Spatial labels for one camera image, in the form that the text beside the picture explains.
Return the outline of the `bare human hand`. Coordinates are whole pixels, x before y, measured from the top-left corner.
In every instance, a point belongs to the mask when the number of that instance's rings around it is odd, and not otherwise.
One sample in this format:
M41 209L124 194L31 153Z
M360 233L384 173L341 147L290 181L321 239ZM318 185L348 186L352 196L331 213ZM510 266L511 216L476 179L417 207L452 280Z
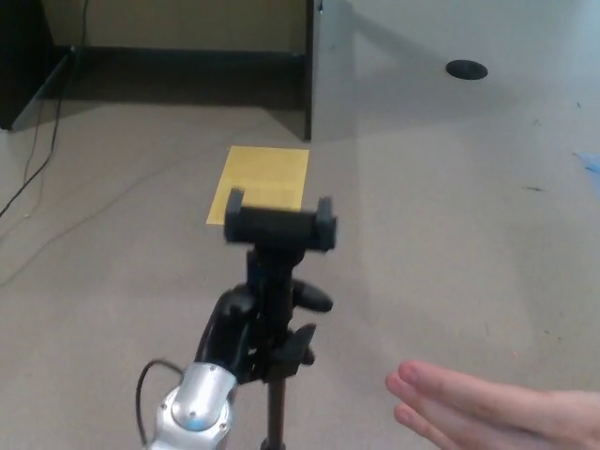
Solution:
M440 449L597 449L599 394L538 391L420 361L385 378L394 416Z

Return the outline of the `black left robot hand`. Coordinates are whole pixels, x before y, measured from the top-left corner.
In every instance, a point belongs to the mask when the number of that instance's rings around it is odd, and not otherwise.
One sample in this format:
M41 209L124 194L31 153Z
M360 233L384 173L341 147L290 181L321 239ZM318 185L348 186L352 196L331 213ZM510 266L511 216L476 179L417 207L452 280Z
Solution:
M230 372L239 385L274 383L310 366L316 325L289 327L296 308L326 313L333 300L292 277L261 277L222 294L202 334L194 361Z

